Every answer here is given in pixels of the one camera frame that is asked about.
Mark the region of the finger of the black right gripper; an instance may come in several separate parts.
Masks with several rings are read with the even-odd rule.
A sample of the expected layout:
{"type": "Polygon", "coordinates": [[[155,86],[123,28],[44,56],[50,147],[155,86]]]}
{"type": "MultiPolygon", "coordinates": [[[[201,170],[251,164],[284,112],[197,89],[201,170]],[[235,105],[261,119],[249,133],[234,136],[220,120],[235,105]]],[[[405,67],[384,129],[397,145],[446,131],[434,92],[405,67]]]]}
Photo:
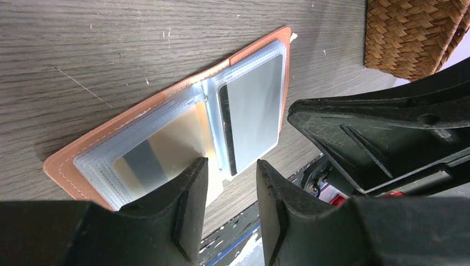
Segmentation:
{"type": "Polygon", "coordinates": [[[288,122],[362,194],[434,173],[445,190],[469,182],[469,60],[390,89],[300,99],[288,122]]]}

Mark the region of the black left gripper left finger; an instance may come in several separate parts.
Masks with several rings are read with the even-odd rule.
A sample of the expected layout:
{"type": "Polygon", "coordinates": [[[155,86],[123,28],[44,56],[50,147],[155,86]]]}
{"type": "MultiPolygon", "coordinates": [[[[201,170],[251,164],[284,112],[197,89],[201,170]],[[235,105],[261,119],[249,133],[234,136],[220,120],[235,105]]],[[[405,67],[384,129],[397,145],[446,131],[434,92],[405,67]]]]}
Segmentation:
{"type": "Polygon", "coordinates": [[[2,265],[196,265],[208,159],[110,211],[92,201],[1,202],[2,265]]]}

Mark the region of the yellow credit card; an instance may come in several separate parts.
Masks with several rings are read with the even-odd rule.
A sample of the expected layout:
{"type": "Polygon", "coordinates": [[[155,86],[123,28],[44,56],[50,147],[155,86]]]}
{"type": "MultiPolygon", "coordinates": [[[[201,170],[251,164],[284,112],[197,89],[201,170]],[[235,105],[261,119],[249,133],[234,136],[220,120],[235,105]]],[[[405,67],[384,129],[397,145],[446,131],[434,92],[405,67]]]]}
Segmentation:
{"type": "Polygon", "coordinates": [[[198,157],[208,158],[207,204],[223,191],[206,106],[196,103],[113,163],[134,199],[178,176],[198,157]]]}

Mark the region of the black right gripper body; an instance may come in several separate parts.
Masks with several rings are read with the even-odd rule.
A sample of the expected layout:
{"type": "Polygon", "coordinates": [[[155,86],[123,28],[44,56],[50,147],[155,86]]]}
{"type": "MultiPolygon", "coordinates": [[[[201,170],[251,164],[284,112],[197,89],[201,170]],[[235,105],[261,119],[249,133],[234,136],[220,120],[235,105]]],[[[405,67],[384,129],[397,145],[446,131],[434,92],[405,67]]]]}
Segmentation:
{"type": "Polygon", "coordinates": [[[346,196],[430,196],[469,184],[469,156],[422,170],[409,177],[363,193],[355,188],[324,155],[317,156],[301,171],[301,188],[319,198],[326,186],[332,186],[346,196]]]}

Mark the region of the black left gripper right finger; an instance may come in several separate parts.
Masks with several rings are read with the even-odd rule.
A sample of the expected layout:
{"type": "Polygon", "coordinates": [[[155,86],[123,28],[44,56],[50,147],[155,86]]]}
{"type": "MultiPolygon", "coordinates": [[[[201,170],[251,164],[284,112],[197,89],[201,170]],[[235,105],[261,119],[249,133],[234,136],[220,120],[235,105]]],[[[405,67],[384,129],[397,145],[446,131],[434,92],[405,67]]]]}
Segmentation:
{"type": "Polygon", "coordinates": [[[469,199],[353,197],[333,206],[257,161],[266,265],[468,265],[469,199]]]}

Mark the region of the woven wicker divided basket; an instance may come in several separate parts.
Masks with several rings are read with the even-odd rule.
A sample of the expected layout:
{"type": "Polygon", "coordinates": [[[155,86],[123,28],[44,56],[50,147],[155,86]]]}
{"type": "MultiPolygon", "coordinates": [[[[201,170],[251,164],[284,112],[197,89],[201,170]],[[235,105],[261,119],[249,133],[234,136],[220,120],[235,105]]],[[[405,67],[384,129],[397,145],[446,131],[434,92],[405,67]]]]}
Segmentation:
{"type": "Polygon", "coordinates": [[[438,72],[469,30],[469,0],[366,4],[364,66],[416,81],[438,72]]]}

